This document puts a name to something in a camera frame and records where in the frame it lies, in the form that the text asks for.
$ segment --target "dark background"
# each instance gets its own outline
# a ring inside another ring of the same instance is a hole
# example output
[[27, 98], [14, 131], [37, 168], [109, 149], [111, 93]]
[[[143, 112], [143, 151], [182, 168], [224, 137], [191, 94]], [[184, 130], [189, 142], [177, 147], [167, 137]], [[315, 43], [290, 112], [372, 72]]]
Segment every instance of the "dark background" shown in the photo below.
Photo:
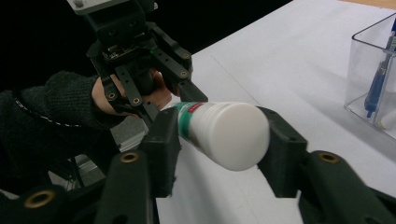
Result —
[[182, 48], [195, 53], [290, 1], [157, 0], [159, 7], [147, 20], [156, 22]]
[[[290, 0], [157, 0], [147, 14], [179, 45], [195, 53]], [[42, 85], [61, 70], [84, 76], [96, 74], [86, 57], [96, 40], [81, 16], [66, 0], [6, 1], [0, 14], [0, 91]]]

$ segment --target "pen holder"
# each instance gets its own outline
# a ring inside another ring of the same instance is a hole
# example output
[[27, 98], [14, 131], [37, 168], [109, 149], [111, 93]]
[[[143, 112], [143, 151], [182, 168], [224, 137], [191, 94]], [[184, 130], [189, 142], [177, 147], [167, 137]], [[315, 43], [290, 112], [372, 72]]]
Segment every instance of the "pen holder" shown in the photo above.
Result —
[[396, 13], [352, 36], [345, 102], [347, 111], [394, 140], [395, 30]]

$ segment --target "human hand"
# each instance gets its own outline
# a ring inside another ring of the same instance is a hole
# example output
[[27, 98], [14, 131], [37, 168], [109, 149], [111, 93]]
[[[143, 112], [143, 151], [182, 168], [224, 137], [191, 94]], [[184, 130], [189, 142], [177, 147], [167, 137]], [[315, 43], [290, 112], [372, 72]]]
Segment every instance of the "human hand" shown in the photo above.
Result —
[[[143, 101], [145, 101], [146, 103], [148, 102], [154, 103], [157, 106], [157, 108], [161, 110], [172, 100], [171, 92], [166, 88], [165, 83], [163, 81], [163, 76], [161, 75], [160, 72], [158, 72], [155, 69], [150, 69], [149, 71], [151, 73], [155, 85], [155, 90], [150, 95], [143, 96]], [[121, 85], [121, 82], [117, 79], [115, 75], [111, 75], [110, 77], [113, 80], [116, 87], [119, 89], [120, 94], [123, 97], [126, 97], [127, 95], [125, 89]], [[103, 87], [102, 79], [100, 77], [96, 79], [93, 85], [92, 99], [96, 107], [100, 111], [107, 113], [109, 115], [136, 116], [135, 114], [131, 114], [127, 112], [118, 113], [114, 110], [113, 106], [108, 102], [105, 96], [105, 89]]]

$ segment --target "sleeve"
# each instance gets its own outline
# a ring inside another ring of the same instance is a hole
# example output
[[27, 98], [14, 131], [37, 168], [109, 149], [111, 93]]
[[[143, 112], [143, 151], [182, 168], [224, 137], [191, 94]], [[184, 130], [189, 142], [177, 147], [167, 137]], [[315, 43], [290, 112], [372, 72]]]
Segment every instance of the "sleeve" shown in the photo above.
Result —
[[95, 109], [92, 88], [96, 79], [60, 72], [52, 76], [44, 87], [24, 90], [21, 97], [38, 113], [55, 122], [110, 129], [125, 117], [106, 115]]
[[27, 176], [94, 148], [104, 132], [125, 117], [98, 115], [91, 92], [96, 77], [61, 72], [45, 86], [22, 90], [23, 103], [53, 125], [27, 113], [11, 91], [0, 93], [0, 175]]

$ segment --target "white bottle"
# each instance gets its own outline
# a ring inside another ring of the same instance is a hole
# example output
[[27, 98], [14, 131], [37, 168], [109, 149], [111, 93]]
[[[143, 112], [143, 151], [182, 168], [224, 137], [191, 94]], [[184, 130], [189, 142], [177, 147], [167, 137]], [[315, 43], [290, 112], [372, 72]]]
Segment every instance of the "white bottle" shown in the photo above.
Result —
[[384, 115], [377, 123], [378, 127], [382, 129], [392, 129], [396, 125], [396, 110], [391, 111], [387, 115]]
[[174, 106], [179, 109], [179, 135], [228, 170], [253, 167], [268, 149], [268, 119], [255, 105], [180, 102]]

